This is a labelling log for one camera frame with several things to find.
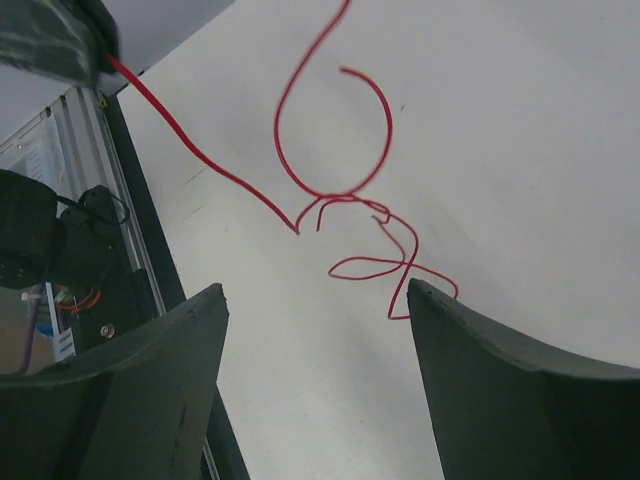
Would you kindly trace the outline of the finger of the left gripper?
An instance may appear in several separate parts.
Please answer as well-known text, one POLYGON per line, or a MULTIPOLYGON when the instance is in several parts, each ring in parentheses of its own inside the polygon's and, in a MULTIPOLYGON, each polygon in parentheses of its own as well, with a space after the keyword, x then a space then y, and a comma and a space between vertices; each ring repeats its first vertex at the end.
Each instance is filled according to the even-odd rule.
POLYGON ((99 0, 5 0, 1 62, 71 85, 94 88, 116 73, 117 24, 99 0))

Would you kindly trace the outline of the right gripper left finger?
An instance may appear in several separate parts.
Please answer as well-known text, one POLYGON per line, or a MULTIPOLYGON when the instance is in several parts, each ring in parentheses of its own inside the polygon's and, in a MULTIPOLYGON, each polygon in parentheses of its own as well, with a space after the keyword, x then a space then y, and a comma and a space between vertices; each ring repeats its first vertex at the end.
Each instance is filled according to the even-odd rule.
POLYGON ((2 478, 198 478, 228 318, 212 284, 99 347, 2 377, 2 478))

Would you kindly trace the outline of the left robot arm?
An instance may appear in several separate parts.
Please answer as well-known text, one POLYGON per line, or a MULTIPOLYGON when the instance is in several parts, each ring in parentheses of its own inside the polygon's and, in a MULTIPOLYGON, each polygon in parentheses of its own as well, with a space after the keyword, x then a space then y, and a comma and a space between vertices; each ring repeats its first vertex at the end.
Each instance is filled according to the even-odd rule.
MULTIPOLYGON (((100 1, 4 1, 1 62, 32 74, 95 88, 115 71, 115 20, 100 1)), ((1 172, 1 285, 20 290, 59 283, 92 291, 117 258, 113 240, 129 207, 98 186, 77 200, 11 170, 1 172)))

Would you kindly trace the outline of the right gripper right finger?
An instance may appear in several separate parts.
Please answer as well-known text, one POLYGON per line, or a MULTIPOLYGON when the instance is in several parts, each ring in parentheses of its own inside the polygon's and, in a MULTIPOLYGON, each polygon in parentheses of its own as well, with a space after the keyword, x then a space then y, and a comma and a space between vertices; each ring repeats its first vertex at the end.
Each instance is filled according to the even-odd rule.
POLYGON ((548 345, 413 279, 412 335, 448 479, 635 479, 639 372, 548 345))

